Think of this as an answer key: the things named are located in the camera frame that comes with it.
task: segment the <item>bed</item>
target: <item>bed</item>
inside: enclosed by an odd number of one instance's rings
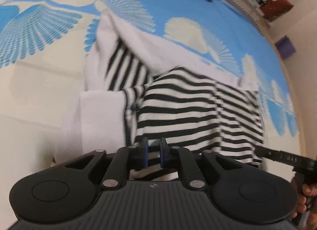
[[[267,145],[300,153],[294,107],[278,57],[244,13],[226,0],[0,0],[1,227],[14,221],[7,195],[21,177],[49,166],[69,100],[106,7],[133,26],[200,55],[205,66],[259,84]],[[285,168],[268,168],[285,178]]]

